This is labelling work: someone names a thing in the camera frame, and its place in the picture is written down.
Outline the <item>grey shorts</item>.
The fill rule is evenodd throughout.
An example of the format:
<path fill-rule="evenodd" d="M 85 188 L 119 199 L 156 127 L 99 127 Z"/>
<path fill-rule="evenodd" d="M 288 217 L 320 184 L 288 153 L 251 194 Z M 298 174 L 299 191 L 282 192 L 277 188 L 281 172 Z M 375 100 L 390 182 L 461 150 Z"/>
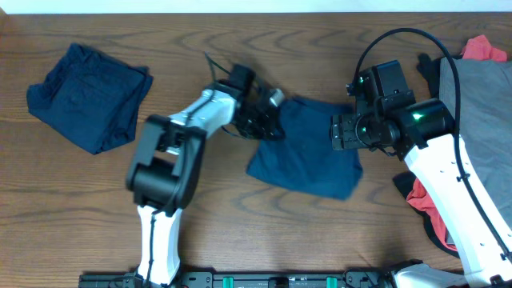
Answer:
<path fill-rule="evenodd" d="M 499 213 L 511 224 L 511 63 L 456 60 L 460 134 Z"/>

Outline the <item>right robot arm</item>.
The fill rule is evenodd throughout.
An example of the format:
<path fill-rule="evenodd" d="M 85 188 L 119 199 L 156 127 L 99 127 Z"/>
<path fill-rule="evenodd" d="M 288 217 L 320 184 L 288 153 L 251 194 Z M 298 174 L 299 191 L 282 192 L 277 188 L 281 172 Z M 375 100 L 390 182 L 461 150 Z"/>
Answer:
<path fill-rule="evenodd" d="M 331 119 L 334 150 L 380 150 L 403 161 L 426 188 L 453 239 L 461 274 L 410 260 L 381 287 L 509 287 L 511 230 L 476 175 L 454 118 L 436 98 L 417 102 L 398 61 L 358 70 L 352 114 Z"/>

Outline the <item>dark navy garment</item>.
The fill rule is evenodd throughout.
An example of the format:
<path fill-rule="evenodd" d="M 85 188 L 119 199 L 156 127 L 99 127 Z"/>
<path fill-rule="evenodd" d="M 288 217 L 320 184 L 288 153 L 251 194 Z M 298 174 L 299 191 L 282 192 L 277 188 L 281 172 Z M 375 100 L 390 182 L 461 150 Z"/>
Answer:
<path fill-rule="evenodd" d="M 135 140 L 153 77 L 91 46 L 72 43 L 44 82 L 26 92 L 30 114 L 76 146 L 100 154 Z"/>

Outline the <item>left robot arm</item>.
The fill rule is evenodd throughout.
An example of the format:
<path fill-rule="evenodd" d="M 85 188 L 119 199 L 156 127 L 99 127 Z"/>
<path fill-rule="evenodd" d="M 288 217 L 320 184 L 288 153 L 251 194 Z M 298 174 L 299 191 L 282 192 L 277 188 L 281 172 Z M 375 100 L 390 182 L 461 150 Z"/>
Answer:
<path fill-rule="evenodd" d="M 251 68 L 235 64 L 226 79 L 214 79 L 181 112 L 146 119 L 126 175 L 142 228 L 139 287 L 176 283 L 182 212 L 197 188 L 206 141 L 227 125 L 249 140 L 283 138 L 278 118 L 284 99 Z"/>

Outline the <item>blue denim shorts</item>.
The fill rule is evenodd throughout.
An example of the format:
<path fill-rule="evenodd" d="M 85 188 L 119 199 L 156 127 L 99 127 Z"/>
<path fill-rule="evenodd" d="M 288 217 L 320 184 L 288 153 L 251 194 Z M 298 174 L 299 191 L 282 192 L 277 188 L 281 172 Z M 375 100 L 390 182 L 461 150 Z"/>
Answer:
<path fill-rule="evenodd" d="M 291 98 L 281 107 L 286 137 L 261 141 L 246 173 L 267 184 L 337 200 L 347 200 L 362 177 L 356 150 L 334 150 L 330 121 L 352 106 Z"/>

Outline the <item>black garment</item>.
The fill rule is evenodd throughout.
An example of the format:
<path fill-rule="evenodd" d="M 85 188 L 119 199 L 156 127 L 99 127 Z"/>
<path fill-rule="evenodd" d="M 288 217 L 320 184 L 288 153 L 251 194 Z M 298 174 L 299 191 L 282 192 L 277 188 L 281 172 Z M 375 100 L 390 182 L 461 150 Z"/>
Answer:
<path fill-rule="evenodd" d="M 432 60 L 428 54 L 418 56 L 417 71 L 426 80 L 430 96 L 439 98 L 441 59 Z M 423 184 L 412 172 L 404 172 L 393 177 L 393 183 L 412 209 L 422 217 L 428 239 L 443 252 L 459 258 L 454 244 L 448 244 L 448 231 L 440 213 Z"/>

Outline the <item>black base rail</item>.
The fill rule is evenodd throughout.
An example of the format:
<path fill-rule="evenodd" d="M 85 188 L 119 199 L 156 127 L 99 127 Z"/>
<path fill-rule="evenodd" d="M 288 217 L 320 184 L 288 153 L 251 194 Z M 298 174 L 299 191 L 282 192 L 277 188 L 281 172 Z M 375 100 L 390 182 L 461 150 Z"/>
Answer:
<path fill-rule="evenodd" d="M 343 287 L 467 287 L 460 274 L 433 270 L 413 259 L 389 269 L 350 268 L 344 271 L 249 271 L 217 272 L 210 268 L 183 266 L 171 280 L 133 272 L 86 272 L 79 287 L 129 288 L 343 288 Z"/>

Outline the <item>red garment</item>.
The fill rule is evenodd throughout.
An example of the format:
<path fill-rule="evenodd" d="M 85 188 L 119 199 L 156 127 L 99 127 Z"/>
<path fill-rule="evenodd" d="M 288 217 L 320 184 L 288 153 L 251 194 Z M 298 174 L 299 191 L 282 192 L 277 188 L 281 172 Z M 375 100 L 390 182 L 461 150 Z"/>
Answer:
<path fill-rule="evenodd" d="M 453 56 L 453 59 L 506 62 L 507 54 L 505 51 L 493 47 L 485 35 L 479 35 L 469 39 L 462 48 L 462 52 Z"/>

